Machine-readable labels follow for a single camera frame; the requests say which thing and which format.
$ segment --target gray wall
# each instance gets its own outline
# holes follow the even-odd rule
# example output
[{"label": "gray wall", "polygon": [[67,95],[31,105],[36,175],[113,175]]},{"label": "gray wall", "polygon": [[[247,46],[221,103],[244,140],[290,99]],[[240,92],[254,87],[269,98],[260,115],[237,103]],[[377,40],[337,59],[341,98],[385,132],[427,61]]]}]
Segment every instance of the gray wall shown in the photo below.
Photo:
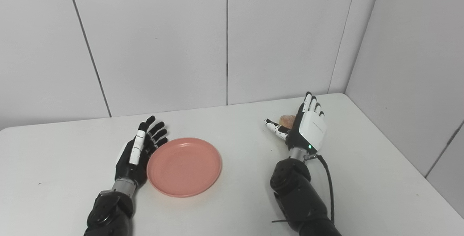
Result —
[{"label": "gray wall", "polygon": [[464,131],[446,146],[464,119],[462,7],[376,0],[346,91],[461,215]]},{"label": "gray wall", "polygon": [[[75,2],[120,116],[344,90],[373,0]],[[0,129],[109,116],[72,0],[0,8]]]}]

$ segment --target white table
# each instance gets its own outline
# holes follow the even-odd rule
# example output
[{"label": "white table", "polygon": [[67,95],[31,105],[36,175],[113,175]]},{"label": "white table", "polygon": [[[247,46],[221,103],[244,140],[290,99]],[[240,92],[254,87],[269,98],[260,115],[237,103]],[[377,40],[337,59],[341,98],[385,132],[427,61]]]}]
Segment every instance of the white table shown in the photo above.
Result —
[{"label": "white table", "polygon": [[[335,189],[343,236],[461,235],[464,220],[343,94],[318,96],[328,133],[320,153]],[[221,153],[223,168],[206,192],[171,198],[149,183],[136,195],[134,236],[296,235],[269,179],[287,156],[264,119],[295,114],[303,99],[157,113],[169,139],[198,137]],[[113,184],[124,142],[147,115],[7,128],[0,132],[0,235],[81,236],[95,197]],[[329,204],[317,160],[313,186]]]}]

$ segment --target prosthetic hand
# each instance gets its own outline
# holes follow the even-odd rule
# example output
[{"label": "prosthetic hand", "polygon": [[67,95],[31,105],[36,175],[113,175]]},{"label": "prosthetic hand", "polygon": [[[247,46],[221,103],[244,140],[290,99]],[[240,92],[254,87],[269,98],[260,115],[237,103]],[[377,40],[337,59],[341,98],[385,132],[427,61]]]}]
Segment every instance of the prosthetic hand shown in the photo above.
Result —
[{"label": "prosthetic hand", "polygon": [[134,214],[134,192],[146,182],[146,165],[150,156],[167,142],[166,137],[162,138],[167,134],[164,122],[149,129],[155,120],[151,116],[142,122],[134,139],[127,142],[116,164],[113,188],[98,194],[88,215],[84,236],[129,235],[130,220]]},{"label": "prosthetic hand", "polygon": [[[322,147],[326,125],[324,112],[310,92],[298,109],[293,127],[288,129],[266,119],[266,126],[285,140],[289,157],[277,163],[270,179],[274,196],[289,226],[300,236],[341,236],[333,223],[333,193],[328,167],[316,153]],[[305,161],[318,158],[324,165],[330,184],[331,216],[318,193],[311,186]]]}]

